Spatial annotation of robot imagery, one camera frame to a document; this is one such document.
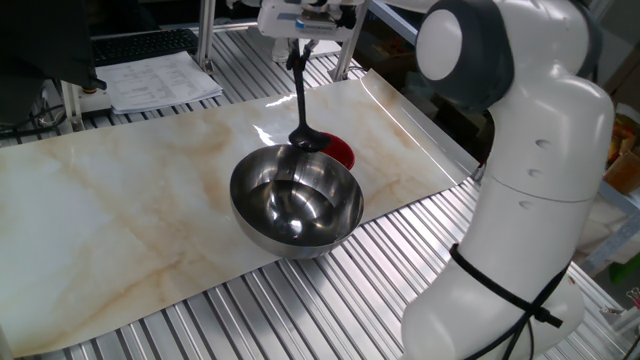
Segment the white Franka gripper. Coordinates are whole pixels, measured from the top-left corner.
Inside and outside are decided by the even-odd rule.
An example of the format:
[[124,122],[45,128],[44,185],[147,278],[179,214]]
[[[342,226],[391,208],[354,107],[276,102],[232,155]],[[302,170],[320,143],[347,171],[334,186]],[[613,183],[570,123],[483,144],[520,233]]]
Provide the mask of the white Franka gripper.
[[292,70],[300,58],[298,39],[309,39],[301,56],[304,61],[310,58],[318,40],[349,39],[357,22],[357,10],[364,3],[364,0],[262,1],[258,29],[268,37],[289,38],[286,69]]

